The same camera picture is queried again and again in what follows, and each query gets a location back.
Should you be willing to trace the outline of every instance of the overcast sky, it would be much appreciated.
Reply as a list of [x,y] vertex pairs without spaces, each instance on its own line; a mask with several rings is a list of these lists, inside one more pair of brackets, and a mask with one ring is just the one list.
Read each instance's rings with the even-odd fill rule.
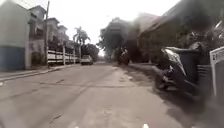
[[[47,0],[14,0],[25,8],[35,5],[47,7]],[[134,19],[138,13],[162,15],[179,0],[50,0],[49,16],[56,17],[68,28],[72,37],[74,28],[82,26],[92,42],[97,43],[99,30],[114,17]]]

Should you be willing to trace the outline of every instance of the utility pole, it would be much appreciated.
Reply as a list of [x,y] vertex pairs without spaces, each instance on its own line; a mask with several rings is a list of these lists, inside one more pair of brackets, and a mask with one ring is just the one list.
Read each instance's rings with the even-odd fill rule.
[[49,12],[50,1],[47,3],[47,12],[46,18],[44,21],[44,53],[45,53],[45,64],[48,66],[48,30],[47,30],[47,20],[48,20],[48,12]]

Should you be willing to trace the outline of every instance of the parked car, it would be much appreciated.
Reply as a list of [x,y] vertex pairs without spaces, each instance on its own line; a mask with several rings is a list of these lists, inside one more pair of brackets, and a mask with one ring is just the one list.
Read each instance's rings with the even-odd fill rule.
[[81,65],[84,65],[84,64],[88,64],[88,65],[92,65],[93,64],[93,59],[90,55],[84,55],[82,58],[81,58]]

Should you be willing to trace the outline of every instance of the asphalt road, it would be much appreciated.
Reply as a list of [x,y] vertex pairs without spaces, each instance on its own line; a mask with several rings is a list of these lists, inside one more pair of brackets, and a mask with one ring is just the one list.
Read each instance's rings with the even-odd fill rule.
[[103,63],[7,81],[0,87],[0,128],[191,127],[189,111],[153,85],[153,77]]

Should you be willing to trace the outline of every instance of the white building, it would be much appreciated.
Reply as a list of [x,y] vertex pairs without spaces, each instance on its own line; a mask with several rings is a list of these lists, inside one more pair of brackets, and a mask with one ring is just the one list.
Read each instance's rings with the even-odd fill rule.
[[29,67],[29,11],[7,1],[1,5],[0,17],[0,70]]

